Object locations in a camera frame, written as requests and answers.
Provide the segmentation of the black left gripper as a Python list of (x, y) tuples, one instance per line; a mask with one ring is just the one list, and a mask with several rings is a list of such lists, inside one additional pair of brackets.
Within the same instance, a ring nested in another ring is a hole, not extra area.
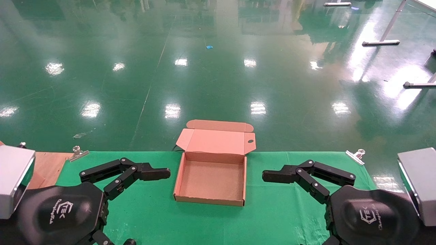
[[(17, 245), (115, 245), (103, 228), (107, 220), (104, 193), (86, 182), (26, 192), (15, 211)], [(136, 245), (126, 239), (123, 245)]]

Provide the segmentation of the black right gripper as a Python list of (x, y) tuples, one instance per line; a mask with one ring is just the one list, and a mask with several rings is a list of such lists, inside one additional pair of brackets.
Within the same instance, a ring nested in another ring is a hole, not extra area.
[(343, 186), (326, 205), (323, 245), (411, 245), (421, 222), (406, 194)]

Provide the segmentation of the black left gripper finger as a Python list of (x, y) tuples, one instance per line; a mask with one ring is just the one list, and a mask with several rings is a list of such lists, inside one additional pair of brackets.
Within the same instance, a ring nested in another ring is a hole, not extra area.
[(103, 188), (106, 199), (114, 200), (137, 180), (168, 179), (170, 170), (168, 168), (153, 168), (149, 163), (135, 163), (123, 157), (83, 170), (79, 176), (82, 183), (97, 183), (115, 177), (113, 181)]

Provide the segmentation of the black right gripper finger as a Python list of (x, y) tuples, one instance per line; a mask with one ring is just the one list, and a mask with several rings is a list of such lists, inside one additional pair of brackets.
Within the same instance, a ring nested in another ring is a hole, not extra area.
[(330, 191), (315, 178), (338, 186), (355, 184), (355, 175), (314, 160), (299, 165), (284, 165), (281, 170), (264, 170), (263, 181), (272, 183), (297, 183), (320, 204), (329, 201)]

